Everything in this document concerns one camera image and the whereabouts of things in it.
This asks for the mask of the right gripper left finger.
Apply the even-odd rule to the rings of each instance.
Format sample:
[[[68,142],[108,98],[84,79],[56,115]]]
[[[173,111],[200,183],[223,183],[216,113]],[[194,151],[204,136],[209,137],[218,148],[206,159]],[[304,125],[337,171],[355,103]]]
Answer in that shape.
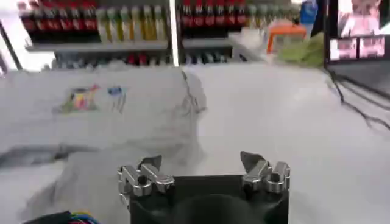
[[[150,195],[154,188],[159,193],[168,193],[175,186],[172,176],[160,172],[162,156],[143,158],[141,162],[121,166],[118,169],[118,190],[121,195],[143,197]]]

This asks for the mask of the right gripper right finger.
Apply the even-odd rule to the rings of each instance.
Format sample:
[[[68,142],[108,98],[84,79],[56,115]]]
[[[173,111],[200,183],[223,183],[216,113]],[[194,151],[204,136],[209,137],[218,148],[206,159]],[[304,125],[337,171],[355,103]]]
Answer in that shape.
[[[263,156],[245,151],[240,152],[241,162],[246,171],[242,184],[253,192],[265,190],[282,194],[290,189],[291,169],[286,162],[274,166]]]

